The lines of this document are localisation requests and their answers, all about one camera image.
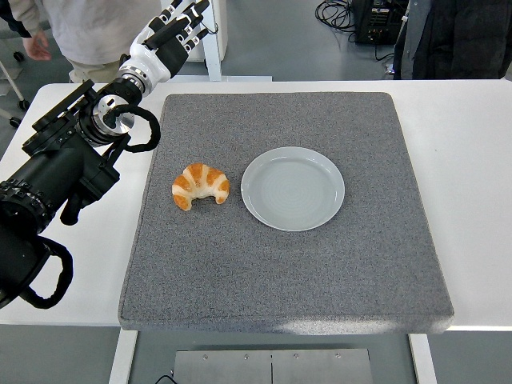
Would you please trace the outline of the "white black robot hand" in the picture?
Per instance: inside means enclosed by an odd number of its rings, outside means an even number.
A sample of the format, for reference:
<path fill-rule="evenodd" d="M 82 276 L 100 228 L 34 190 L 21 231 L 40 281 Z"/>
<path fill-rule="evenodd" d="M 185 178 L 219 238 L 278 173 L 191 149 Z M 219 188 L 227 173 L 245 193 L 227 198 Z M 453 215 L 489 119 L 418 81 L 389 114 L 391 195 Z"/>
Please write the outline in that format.
<path fill-rule="evenodd" d="M 208 1 L 192 1 L 178 13 L 180 1 L 152 18 L 130 46 L 127 59 L 121 63 L 117 76 L 136 82 L 144 94 L 157 84 L 175 76 L 190 52 L 208 35 L 200 29 Z"/>

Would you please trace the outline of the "person's hand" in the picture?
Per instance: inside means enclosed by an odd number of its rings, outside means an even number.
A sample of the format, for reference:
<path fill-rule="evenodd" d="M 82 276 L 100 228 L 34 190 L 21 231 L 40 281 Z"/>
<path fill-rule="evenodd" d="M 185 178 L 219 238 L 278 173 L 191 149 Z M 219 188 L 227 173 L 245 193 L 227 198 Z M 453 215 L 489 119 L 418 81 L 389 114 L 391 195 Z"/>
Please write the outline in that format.
<path fill-rule="evenodd" d="M 23 38 L 22 44 L 27 55 L 33 60 L 51 60 L 51 53 L 48 51 L 49 43 L 44 30 L 39 30 L 33 37 Z"/>

